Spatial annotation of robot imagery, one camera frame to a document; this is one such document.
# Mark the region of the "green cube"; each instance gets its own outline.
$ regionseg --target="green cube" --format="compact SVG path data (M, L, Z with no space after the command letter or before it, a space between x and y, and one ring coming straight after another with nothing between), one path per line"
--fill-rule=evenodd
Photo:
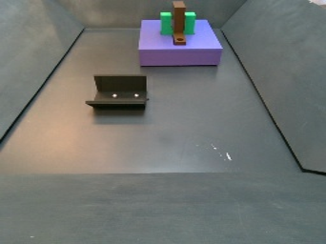
M160 12L160 34L173 34L172 14L169 12Z
M196 13L187 11L184 13L184 34L195 34Z

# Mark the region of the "gray wall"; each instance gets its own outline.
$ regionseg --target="gray wall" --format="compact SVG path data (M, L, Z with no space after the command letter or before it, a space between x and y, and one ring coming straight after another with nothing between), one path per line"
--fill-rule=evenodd
M88 28L140 28L141 19L157 19L172 10L170 0L56 0ZM220 28L245 0L185 0L187 10Z
M223 27L303 168L320 172L326 172L324 23L326 10L307 0L248 0Z
M0 139L81 30L50 0L1 0Z

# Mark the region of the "brown block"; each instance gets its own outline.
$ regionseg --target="brown block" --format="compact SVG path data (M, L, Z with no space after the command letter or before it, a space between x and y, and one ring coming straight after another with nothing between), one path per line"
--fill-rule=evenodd
M185 36L183 33L173 33L173 44L185 45Z
M173 43L174 45L185 45L184 30L184 13L185 5L183 1L173 1Z

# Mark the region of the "purple platform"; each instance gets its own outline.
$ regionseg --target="purple platform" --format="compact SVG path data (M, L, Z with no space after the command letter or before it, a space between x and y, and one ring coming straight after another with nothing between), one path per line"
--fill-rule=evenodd
M140 66L217 65L221 46L207 20L196 20L187 45L174 46L169 35L160 35L160 20L142 20L138 38Z

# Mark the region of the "metal bracket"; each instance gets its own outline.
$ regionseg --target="metal bracket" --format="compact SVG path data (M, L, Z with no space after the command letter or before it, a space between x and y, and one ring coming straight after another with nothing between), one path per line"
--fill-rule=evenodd
M144 75L94 75L94 84L94 100L85 101L93 108L145 108L148 92Z

